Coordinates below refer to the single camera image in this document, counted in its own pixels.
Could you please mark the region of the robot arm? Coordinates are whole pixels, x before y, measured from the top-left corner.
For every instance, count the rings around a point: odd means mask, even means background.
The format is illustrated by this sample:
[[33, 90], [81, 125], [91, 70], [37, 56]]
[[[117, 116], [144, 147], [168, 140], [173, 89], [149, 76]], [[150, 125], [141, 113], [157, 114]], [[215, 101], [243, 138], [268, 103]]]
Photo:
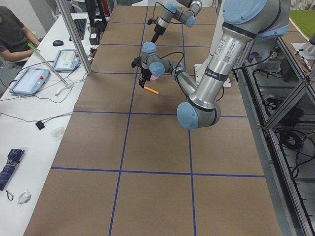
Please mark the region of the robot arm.
[[155, 3], [153, 14], [155, 13], [157, 4], [160, 4], [164, 8], [164, 11], [159, 17], [154, 18], [154, 16], [152, 16], [147, 22], [148, 25], [155, 24], [155, 34], [152, 37], [151, 42], [155, 43], [158, 38], [164, 34], [172, 19], [177, 20], [180, 24], [184, 24], [189, 28], [193, 27], [196, 21], [196, 16], [202, 9], [202, 2], [200, 0], [177, 0], [177, 3], [187, 7], [188, 10], [182, 10], [173, 2], [168, 2], [166, 5], [159, 2]]
[[142, 53], [135, 58], [132, 67], [141, 69], [140, 86], [151, 76], [171, 74], [186, 96], [177, 108], [180, 125], [188, 130], [208, 127], [217, 123], [221, 116], [216, 97], [228, 79], [246, 44], [253, 40], [277, 38], [288, 31], [290, 1], [288, 0], [227, 0], [222, 6], [222, 35], [205, 67], [200, 82], [194, 81], [180, 62], [165, 60], [156, 53], [156, 40], [163, 35], [172, 19], [192, 27], [202, 9], [198, 0], [183, 0], [188, 8], [182, 11], [176, 3], [168, 3], [155, 24], [155, 35], [142, 46]]

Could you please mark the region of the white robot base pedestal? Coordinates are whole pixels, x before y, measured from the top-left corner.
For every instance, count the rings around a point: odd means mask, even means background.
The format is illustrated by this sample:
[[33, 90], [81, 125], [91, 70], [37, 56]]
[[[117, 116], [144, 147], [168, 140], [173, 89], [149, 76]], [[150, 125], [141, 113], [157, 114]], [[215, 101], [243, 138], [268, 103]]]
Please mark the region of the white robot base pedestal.
[[239, 33], [241, 29], [234, 23], [240, 18], [237, 8], [238, 4], [234, 0], [224, 0], [220, 5], [209, 56], [199, 68], [201, 74], [196, 93], [211, 90], [217, 93], [229, 77], [243, 42], [243, 35]]

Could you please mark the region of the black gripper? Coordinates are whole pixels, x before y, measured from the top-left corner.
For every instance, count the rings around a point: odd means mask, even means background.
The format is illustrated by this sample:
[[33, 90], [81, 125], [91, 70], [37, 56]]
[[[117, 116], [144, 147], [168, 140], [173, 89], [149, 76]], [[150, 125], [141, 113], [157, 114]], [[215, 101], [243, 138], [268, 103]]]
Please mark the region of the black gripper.
[[156, 43], [156, 41], [157, 41], [158, 38], [159, 38], [159, 35], [163, 35], [163, 34], [164, 34], [164, 32], [165, 32], [165, 27], [162, 27], [162, 26], [160, 26], [160, 25], [156, 25], [154, 31], [155, 31], [155, 35], [154, 35], [154, 36], [152, 37], [152, 39], [151, 39], [151, 42], [152, 42], [152, 43]]
[[144, 88], [146, 81], [151, 80], [151, 72], [149, 69], [141, 68], [142, 78], [139, 78], [138, 84], [141, 88]]

